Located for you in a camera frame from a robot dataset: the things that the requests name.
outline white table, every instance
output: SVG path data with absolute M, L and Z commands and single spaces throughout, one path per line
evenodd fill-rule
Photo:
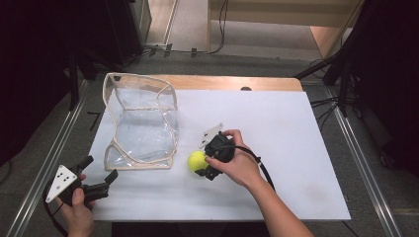
M 176 82 L 180 76 L 160 78 L 165 77 L 174 79 L 175 89 L 180 87 L 179 81 Z M 181 77 L 186 78 L 182 83 L 191 85 L 211 78 Z M 238 84 L 245 81 L 243 86 L 250 87 L 252 83 L 263 84 L 265 80 L 230 79 Z M 266 81 L 269 84 L 278 79 Z M 111 185 L 109 197 L 96 201 L 93 210 L 96 220 L 262 220 L 255 200 L 226 175 L 210 181 L 188 170 L 187 158 L 198 149 L 203 131 L 219 122 L 224 122 L 224 128 L 242 131 L 246 144 L 262 157 L 277 193 L 298 218 L 350 219 L 304 92 L 180 89 L 176 92 L 180 136 L 173 167 L 170 170 L 120 171 Z M 95 161 L 84 171 L 88 175 L 86 184 L 102 183 L 109 174 L 104 169 L 104 152 L 112 138 L 112 129 L 111 119 L 105 113 L 90 151 Z

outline metal frame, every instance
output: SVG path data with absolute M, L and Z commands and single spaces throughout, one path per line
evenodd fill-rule
M 18 214 L 15 217 L 15 220 L 12 223 L 12 226 L 7 233 L 7 236 L 22 236 L 26 230 L 28 222 L 31 219 L 32 214 L 37 207 L 37 204 L 41 198 L 43 187 L 46 185 L 51 175 L 53 174 L 53 167 L 55 167 L 59 155 L 61 154 L 62 148 L 67 141 L 68 135 L 71 132 L 71 129 L 77 118 L 80 114 L 81 108 L 83 107 L 84 100 L 86 98 L 86 92 L 89 85 L 86 80 L 80 85 L 80 100 L 76 104 L 74 110 L 68 112 L 68 115 L 54 140 L 46 158 L 40 168 L 40 171 L 37 174 L 37 177 L 34 180 L 31 188 L 29 189 L 27 195 L 25 196 L 21 207 L 19 208 Z
M 336 97 L 333 89 L 326 87 L 326 90 L 330 97 Z M 339 125 L 342 128 L 342 132 L 346 138 L 346 141 L 348 142 L 349 148 L 354 157 L 354 161 L 357 164 L 358 170 L 360 171 L 361 178 L 364 181 L 386 236 L 402 236 L 392 215 L 391 209 L 389 208 L 387 201 L 385 200 L 385 197 L 379 188 L 376 178 L 374 177 L 374 174 L 370 168 L 370 165 L 364 156 L 364 152 L 362 151 L 360 143 L 355 136 L 354 130 L 351 128 L 351 124 L 348 118 L 345 118 L 340 110 L 335 109 L 334 113 L 336 119 L 339 122 Z

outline transparent plastic container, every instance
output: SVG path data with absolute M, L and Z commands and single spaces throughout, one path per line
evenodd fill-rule
M 103 99 L 114 122 L 106 170 L 169 169 L 178 141 L 176 93 L 169 82 L 108 73 Z

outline tennis ball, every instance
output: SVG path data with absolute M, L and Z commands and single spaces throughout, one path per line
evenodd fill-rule
M 192 172 L 205 169 L 208 165 L 204 151 L 194 151 L 188 158 L 188 167 Z

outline person's right hand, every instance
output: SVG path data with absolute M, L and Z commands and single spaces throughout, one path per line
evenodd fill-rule
M 243 146 L 250 149 L 244 144 L 240 130 L 226 130 L 222 134 L 225 136 L 232 136 L 231 141 L 236 146 Z M 235 149 L 234 157 L 228 163 L 222 163 L 217 159 L 209 157 L 206 157 L 206 161 L 209 165 L 225 173 L 231 180 L 246 189 L 248 189 L 253 182 L 262 179 L 255 159 L 250 154 L 240 149 Z

